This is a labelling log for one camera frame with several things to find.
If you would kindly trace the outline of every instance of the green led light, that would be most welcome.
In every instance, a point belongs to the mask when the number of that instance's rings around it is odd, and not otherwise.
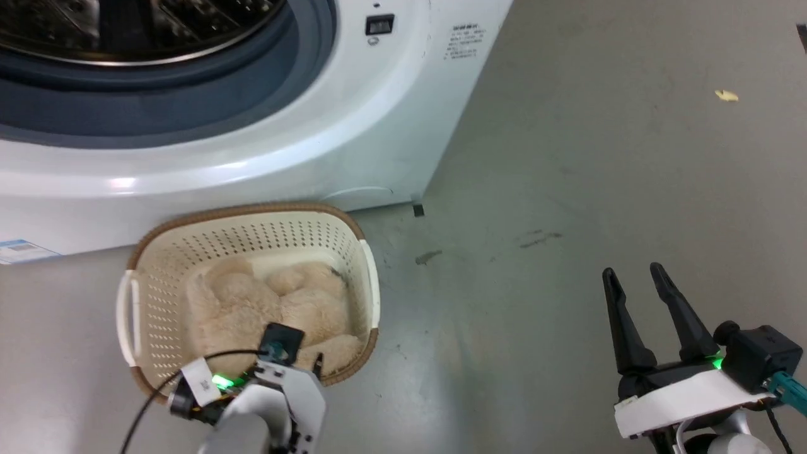
[[[221,375],[214,375],[213,376],[213,384],[218,389],[227,389],[235,384],[234,381],[227,380],[226,378],[222,377]]]

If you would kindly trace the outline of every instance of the teal connector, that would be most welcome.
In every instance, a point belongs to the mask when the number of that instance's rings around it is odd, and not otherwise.
[[[773,374],[766,385],[768,392],[776,395],[779,400],[807,416],[807,388],[786,372]]]

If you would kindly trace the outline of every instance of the laundry basket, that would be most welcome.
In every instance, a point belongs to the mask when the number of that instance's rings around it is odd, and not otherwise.
[[[225,208],[157,227],[129,259],[118,288],[118,340],[145,393],[196,359],[186,325],[187,279],[233,256],[248,259],[259,278],[301,262],[333,267],[347,283],[352,334],[365,346],[348,366],[323,376],[323,385],[347,379],[370,358],[381,310],[378,272],[356,222],[323,204]],[[157,400],[165,403],[165,395]]]

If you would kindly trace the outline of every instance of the barcode label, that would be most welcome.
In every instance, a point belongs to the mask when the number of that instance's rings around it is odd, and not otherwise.
[[[24,250],[36,249],[36,246],[32,244],[21,244],[19,246],[8,246],[8,248],[13,250],[14,252],[22,252]]]
[[[23,263],[56,257],[56,252],[25,240],[0,242],[0,264]]]

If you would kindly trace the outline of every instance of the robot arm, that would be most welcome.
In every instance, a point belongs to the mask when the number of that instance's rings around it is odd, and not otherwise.
[[[226,407],[199,454],[314,454],[325,418],[319,380],[309,371],[258,361],[256,380]]]
[[[792,379],[801,347],[770,326],[740,330],[733,322],[721,324],[713,338],[664,268],[653,263],[650,273],[681,342],[678,362],[657,365],[633,325],[616,274],[603,271],[622,375],[614,406],[620,434],[647,437],[660,454],[770,452],[751,434],[742,409],[766,410],[773,421],[770,405],[784,402],[807,414],[807,390]],[[726,346],[725,356],[718,343]],[[714,433],[684,440],[686,431],[703,428]]]
[[[272,323],[266,328],[255,366],[243,383],[230,382],[218,401],[199,407],[185,378],[169,396],[171,414],[214,426],[200,454],[314,454],[327,411],[314,372],[294,368],[303,332]]]

